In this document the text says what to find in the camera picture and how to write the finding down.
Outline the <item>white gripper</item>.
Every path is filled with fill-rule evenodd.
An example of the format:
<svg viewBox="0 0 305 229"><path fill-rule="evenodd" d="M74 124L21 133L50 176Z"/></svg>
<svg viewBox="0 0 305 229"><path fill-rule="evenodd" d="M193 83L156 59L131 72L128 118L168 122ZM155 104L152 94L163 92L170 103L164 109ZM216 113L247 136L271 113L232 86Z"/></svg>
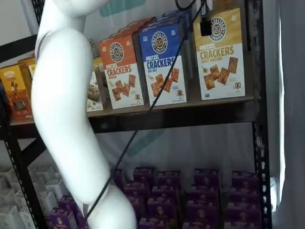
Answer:
<svg viewBox="0 0 305 229"><path fill-rule="evenodd" d="M214 0L201 0L201 36L210 36L212 34L212 23L209 18L209 12L213 10Z"/></svg>

